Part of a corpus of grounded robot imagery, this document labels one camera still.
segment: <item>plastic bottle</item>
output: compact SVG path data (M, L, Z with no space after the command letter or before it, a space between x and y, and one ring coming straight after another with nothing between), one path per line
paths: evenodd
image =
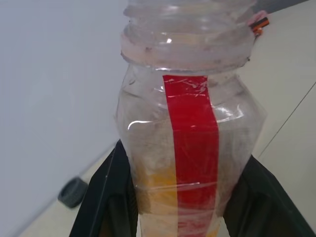
M116 120L143 237L216 236L264 113L235 69L253 0L130 0Z

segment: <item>red strip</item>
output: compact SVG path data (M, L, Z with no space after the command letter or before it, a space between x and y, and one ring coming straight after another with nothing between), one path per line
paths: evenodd
M163 80L174 138L178 236L205 237L215 205L219 149L207 77L166 75Z

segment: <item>clear plastic bottle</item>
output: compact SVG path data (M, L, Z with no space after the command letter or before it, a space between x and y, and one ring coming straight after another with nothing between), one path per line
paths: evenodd
M117 125L143 237L216 236L264 114L235 69L252 0L130 0Z

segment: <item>white wall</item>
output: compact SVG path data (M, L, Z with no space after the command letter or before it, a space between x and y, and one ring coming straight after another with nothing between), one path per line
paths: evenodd
M0 236L118 138L126 0L0 0Z

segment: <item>red tape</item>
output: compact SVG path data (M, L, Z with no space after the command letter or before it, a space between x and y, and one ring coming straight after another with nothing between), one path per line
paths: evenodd
M174 139L178 236L205 237L215 206L219 133L207 77L163 76Z

